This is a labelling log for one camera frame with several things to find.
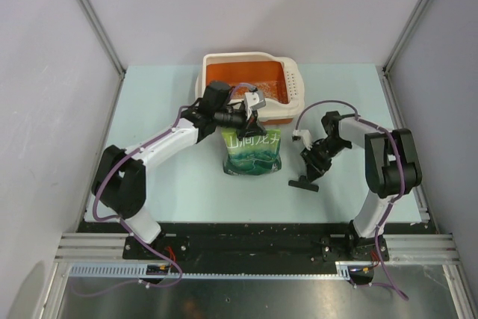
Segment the gray floor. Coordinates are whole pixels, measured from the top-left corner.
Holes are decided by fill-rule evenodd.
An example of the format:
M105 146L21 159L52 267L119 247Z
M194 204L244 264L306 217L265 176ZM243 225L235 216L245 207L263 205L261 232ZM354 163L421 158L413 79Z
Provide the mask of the gray floor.
M402 301L383 288L353 289L343 281L185 280L168 289L132 284L101 297L67 290L61 318L457 318L441 266L391 267ZM124 279L72 278L78 291L98 291ZM375 281L384 281L381 270Z

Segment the green bag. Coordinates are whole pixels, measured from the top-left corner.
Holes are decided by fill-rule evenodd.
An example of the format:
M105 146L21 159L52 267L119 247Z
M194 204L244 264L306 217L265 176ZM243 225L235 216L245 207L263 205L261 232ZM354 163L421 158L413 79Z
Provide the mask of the green bag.
M238 140L232 128L222 130L228 155L224 159L224 173L228 175L258 176L274 173L282 168L279 149L281 130L267 130L265 136L247 137Z

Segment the light blue table surface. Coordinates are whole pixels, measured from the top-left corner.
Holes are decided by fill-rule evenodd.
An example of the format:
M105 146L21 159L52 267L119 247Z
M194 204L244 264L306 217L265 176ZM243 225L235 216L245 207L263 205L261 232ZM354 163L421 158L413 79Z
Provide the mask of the light blue table surface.
M305 103L340 99L355 105L368 120L392 128L392 121L373 64L299 65ZM122 86L107 146L126 147L166 128L180 105L194 101L200 66L130 66ZM324 137L326 111L350 111L343 105L321 105L301 122L314 139ZM367 184L364 152L344 151L316 183L319 193L288 186L305 172L301 143L291 140L292 124L280 126L282 170L264 176L228 176L223 172L226 146L217 131L201 143L168 159L147 179L146 206L158 222L340 223L353 219L364 202ZM86 221L93 221L90 198ZM113 212L100 203L99 215ZM403 197L391 222L420 221L413 193Z

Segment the white wall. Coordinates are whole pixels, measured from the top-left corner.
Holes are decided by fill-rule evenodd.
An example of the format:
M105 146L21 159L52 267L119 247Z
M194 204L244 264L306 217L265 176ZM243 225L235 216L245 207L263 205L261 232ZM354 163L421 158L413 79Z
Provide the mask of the white wall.
M0 4L0 318L35 268L10 313L28 318L80 211L118 77L76 0Z
M478 298L478 0L434 0L391 76L430 206Z
M262 50L299 63L382 65L417 0L93 0L128 65Z

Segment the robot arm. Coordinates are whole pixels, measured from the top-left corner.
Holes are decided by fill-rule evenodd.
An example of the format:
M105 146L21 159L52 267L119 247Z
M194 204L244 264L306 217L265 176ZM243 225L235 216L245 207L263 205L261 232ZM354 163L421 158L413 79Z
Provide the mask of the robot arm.
M337 111L328 112L322 119L327 137L311 144L311 136L307 130L294 132L294 140L302 139L305 149L301 156L305 162L306 175L299 181L289 181L289 185L298 188L318 191L312 182L322 177L332 166L332 158L342 149L353 146L364 149L365 177L369 192L364 205L351 222L350 231L356 241L371 239L379 227L383 233L385 216L391 200L400 192L400 174L397 159L388 136L377 132L374 127L361 123L355 115L341 116ZM391 136L397 145L400 163L405 180L405 194L421 183L421 168L415 149L412 133L408 129L393 130Z
M239 139L265 134L257 112L265 106L263 93L257 89L246 93L237 108L237 104L228 105L231 91L227 84L213 81L202 98L181 112L173 127L126 149L109 146L103 152L92 193L96 195L113 168L128 157L108 181L99 200L115 210L146 243L151 243L161 233L161 227L144 206L147 173L212 134L217 126L236 128Z

